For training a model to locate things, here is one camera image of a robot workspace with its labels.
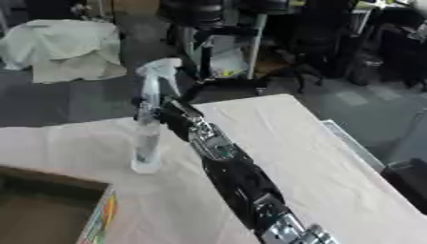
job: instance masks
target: spray nozzle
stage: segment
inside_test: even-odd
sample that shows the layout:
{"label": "spray nozzle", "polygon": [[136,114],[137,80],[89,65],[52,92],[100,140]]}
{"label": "spray nozzle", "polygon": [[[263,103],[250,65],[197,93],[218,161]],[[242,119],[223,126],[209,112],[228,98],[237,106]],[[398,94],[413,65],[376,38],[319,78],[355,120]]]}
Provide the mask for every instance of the spray nozzle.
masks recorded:
{"label": "spray nozzle", "polygon": [[177,96],[181,95],[181,92],[179,91],[179,88],[176,84],[176,68],[179,68],[182,66],[182,61],[179,58],[163,58],[156,61],[152,61],[151,63],[148,63],[144,65],[141,68],[138,68],[136,70],[136,73],[146,77],[146,82],[144,84],[143,92],[146,89],[146,83],[151,83],[149,86],[154,86],[157,91],[154,91],[156,93],[160,93],[159,85],[158,85],[158,78],[164,78],[169,82],[169,85],[172,87],[173,91],[176,93]]}

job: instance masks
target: chair base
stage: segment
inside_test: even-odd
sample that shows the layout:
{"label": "chair base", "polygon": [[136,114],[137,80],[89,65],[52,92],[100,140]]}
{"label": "chair base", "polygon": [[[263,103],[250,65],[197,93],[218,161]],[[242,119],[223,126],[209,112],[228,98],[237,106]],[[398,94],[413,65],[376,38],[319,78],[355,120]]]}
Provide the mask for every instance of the chair base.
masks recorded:
{"label": "chair base", "polygon": [[267,89],[267,82],[264,80],[250,80],[245,78],[215,78],[199,81],[192,85],[180,98],[183,102],[190,102],[197,97],[199,93],[208,88],[217,89],[249,89],[256,95],[261,95]]}
{"label": "chair base", "polygon": [[308,74],[313,77],[316,77],[317,81],[315,82],[315,84],[317,86],[323,85],[324,77],[320,72],[314,71],[314,70],[302,70],[299,66],[291,66],[291,67],[286,67],[286,68],[281,68],[279,70],[271,71],[270,73],[261,77],[260,80],[262,80],[268,86],[268,83],[271,82],[272,77],[283,76],[283,74],[286,73],[287,71],[290,71],[292,75],[296,78],[296,81],[298,82],[298,85],[299,85],[297,92],[300,94],[304,93],[305,87],[306,87],[306,82],[303,74]]}

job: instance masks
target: black cylinder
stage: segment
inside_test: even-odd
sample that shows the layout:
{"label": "black cylinder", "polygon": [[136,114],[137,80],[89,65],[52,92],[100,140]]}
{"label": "black cylinder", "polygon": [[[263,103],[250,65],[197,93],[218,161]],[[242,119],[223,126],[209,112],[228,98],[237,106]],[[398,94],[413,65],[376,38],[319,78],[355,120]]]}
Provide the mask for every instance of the black cylinder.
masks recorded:
{"label": "black cylinder", "polygon": [[290,0],[240,0],[239,6],[243,10],[266,13],[283,14],[289,8]]}
{"label": "black cylinder", "polygon": [[178,26],[205,27],[223,20],[223,0],[160,0],[157,14]]}

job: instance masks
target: cardboard box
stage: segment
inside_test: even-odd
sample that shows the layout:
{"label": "cardboard box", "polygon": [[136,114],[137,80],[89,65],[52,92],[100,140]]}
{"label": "cardboard box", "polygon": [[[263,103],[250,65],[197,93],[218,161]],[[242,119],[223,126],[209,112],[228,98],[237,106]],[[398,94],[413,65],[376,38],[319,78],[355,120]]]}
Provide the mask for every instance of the cardboard box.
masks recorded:
{"label": "cardboard box", "polygon": [[116,208],[110,184],[0,166],[0,243],[100,244]]}

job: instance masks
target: black office chair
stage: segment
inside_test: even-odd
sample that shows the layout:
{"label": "black office chair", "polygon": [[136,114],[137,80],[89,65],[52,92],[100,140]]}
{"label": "black office chair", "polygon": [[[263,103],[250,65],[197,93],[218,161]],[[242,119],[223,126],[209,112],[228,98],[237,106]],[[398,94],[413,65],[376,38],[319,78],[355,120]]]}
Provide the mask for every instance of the black office chair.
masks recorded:
{"label": "black office chair", "polygon": [[261,79],[269,82],[273,76],[291,71],[299,83],[299,93],[303,93],[305,88],[302,74],[315,76],[318,79],[316,84],[322,85],[322,73],[314,69],[303,70],[303,65],[314,66],[318,63],[316,61],[321,63],[336,55],[341,37],[350,34],[352,11],[357,2],[358,0],[307,0],[289,37],[283,35],[289,30],[275,30],[274,35],[277,45],[293,54],[295,61],[290,67],[271,71]]}

